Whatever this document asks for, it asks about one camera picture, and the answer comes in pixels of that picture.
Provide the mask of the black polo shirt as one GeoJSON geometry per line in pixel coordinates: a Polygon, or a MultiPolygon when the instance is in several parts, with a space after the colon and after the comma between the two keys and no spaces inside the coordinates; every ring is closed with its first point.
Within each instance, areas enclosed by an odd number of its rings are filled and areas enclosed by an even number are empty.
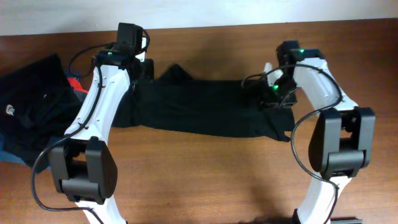
{"type": "Polygon", "coordinates": [[[174,64],[159,78],[145,72],[134,79],[112,125],[287,142],[295,119],[290,108],[279,108],[265,85],[242,88],[239,80],[197,80],[174,64]]]}

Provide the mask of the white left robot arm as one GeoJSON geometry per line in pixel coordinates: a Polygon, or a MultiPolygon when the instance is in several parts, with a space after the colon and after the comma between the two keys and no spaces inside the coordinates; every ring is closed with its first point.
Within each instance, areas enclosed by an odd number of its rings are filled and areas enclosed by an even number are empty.
{"type": "Polygon", "coordinates": [[[116,41],[93,59],[91,86],[76,118],[47,152],[57,192],[90,223],[126,222],[114,198],[118,168],[108,137],[123,96],[143,74],[149,43],[145,29],[119,23],[116,41]]]}

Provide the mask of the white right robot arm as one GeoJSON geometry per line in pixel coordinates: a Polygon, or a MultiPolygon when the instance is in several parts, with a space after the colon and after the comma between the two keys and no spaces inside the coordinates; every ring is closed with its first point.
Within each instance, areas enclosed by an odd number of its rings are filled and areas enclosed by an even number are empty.
{"type": "Polygon", "coordinates": [[[327,61],[318,49],[303,49],[296,40],[285,40],[276,48],[279,66],[267,64],[260,79],[268,84],[271,98],[267,108],[287,109],[296,100],[296,89],[305,93],[313,111],[300,118],[298,127],[308,118],[317,116],[309,146],[310,168],[297,154],[295,141],[291,149],[298,165],[311,177],[307,194],[290,218],[276,223],[362,223],[356,217],[332,216],[343,189],[367,167],[371,158],[376,115],[369,107],[360,107],[339,86],[327,61]]]}

